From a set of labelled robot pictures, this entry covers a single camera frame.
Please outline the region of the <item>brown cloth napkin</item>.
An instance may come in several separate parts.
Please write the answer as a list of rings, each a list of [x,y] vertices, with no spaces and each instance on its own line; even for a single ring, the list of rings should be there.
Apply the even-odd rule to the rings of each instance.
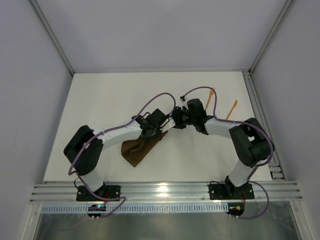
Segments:
[[[120,148],[121,156],[132,167],[137,167],[137,165],[141,163],[147,154],[168,134],[168,132],[169,130],[151,138],[139,138],[122,142]]]

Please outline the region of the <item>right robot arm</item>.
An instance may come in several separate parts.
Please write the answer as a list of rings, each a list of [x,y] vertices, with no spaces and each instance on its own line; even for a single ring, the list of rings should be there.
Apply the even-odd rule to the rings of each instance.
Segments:
[[[231,139],[238,161],[224,183],[211,181],[208,185],[211,200],[254,199],[249,183],[262,161],[270,159],[275,147],[256,118],[230,121],[208,115],[198,98],[180,98],[182,107],[175,107],[171,117],[176,129],[194,126],[197,132],[207,136]]]

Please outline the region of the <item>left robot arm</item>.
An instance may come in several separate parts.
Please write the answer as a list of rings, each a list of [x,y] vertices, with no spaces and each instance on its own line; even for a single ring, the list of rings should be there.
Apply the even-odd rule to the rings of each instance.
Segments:
[[[110,193],[98,173],[101,153],[119,144],[121,156],[136,167],[174,126],[174,119],[159,109],[135,115],[128,123],[109,129],[93,130],[88,125],[81,126],[63,150],[71,164],[69,173],[77,174],[84,184],[78,191],[77,200],[92,197],[94,200],[113,198],[118,201],[119,194]]]

